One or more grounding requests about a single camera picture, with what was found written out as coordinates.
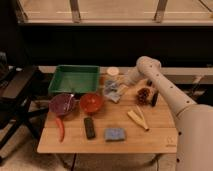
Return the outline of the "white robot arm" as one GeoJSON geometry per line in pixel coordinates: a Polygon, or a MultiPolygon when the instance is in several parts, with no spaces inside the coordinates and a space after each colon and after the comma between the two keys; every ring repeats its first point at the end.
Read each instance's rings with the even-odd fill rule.
{"type": "Polygon", "coordinates": [[[142,56],[124,76],[127,86],[147,77],[169,106],[178,131],[176,171],[213,171],[213,106],[197,104],[161,73],[159,60],[142,56]]]}

